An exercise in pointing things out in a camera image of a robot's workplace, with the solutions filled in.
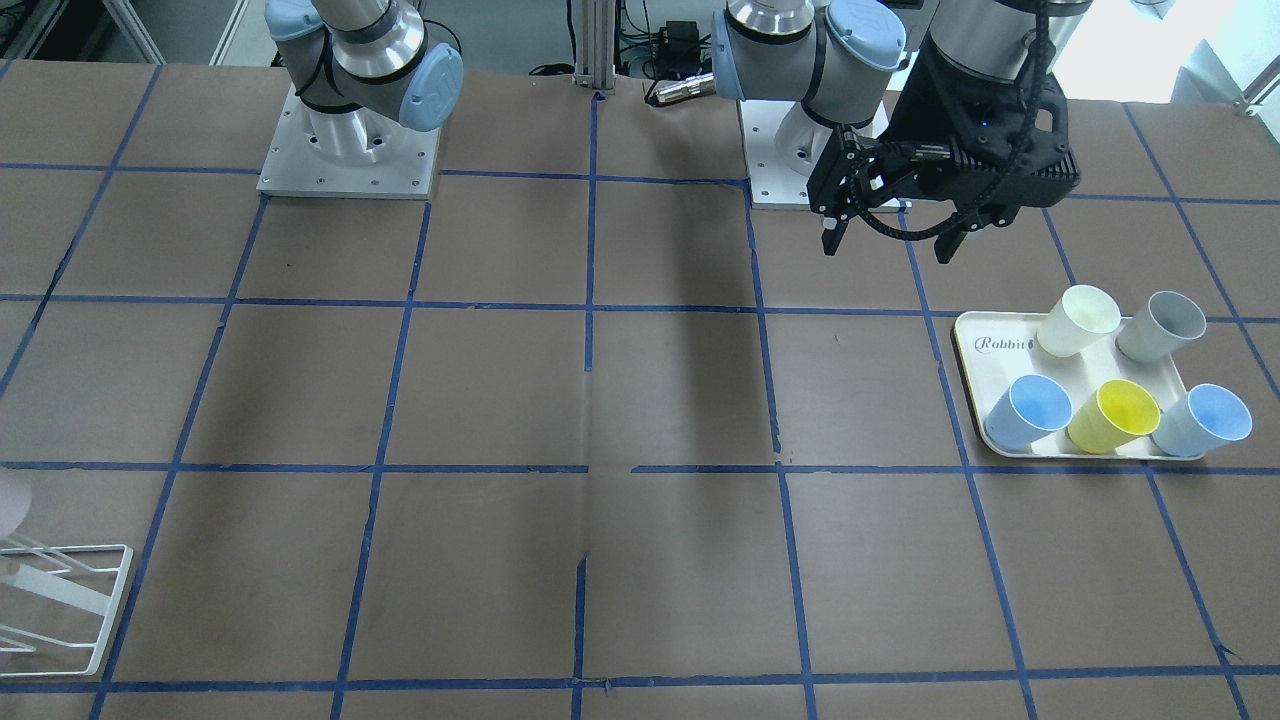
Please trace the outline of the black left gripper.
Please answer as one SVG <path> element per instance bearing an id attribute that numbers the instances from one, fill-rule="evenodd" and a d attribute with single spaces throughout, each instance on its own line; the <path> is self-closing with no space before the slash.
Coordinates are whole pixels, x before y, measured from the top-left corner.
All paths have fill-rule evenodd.
<path id="1" fill-rule="evenodd" d="M 822 219 L 823 254 L 837 254 L 852 219 L 886 237 L 897 236 L 872 213 L 884 202 L 873 188 L 884 159 L 886 183 L 901 197 L 963 205 L 987 190 L 1009 164 L 1029 92 L 1024 70 L 1016 70 L 1010 82 L 980 78 L 954 64 L 928 38 L 895 104 L 886 141 L 943 147 L 950 155 L 887 159 L 886 143 L 854 128 L 832 129 L 806 181 L 809 208 Z M 1068 137 L 1068 100 L 1053 74 L 1044 78 L 1039 109 L 1050 115 L 1051 128 L 1032 129 L 1010 177 L 988 200 L 991 206 L 978 208 L 937 237 L 938 264 L 950 264 L 970 234 L 1007 225 L 1010 206 L 1050 208 L 1079 186 L 1082 169 Z"/>

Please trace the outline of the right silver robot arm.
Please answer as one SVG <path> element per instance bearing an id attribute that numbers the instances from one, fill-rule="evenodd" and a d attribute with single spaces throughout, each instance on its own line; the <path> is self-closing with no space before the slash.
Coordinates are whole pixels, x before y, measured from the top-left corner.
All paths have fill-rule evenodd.
<path id="1" fill-rule="evenodd" d="M 367 109 L 429 132 L 460 101 L 463 58 L 430 38 L 412 1 L 269 1 L 264 19 L 296 96 L 315 111 Z"/>

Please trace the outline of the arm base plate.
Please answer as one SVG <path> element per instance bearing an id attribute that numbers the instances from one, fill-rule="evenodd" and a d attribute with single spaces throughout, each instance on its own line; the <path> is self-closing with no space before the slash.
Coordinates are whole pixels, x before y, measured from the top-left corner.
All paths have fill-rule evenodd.
<path id="1" fill-rule="evenodd" d="M 257 191 L 291 199 L 428 201 L 439 140 L 438 129 L 406 129 L 367 108 L 315 111 L 289 88 Z"/>
<path id="2" fill-rule="evenodd" d="M 739 113 L 751 205 L 808 210 L 808 179 L 831 128 L 814 122 L 800 102 L 746 100 Z"/>

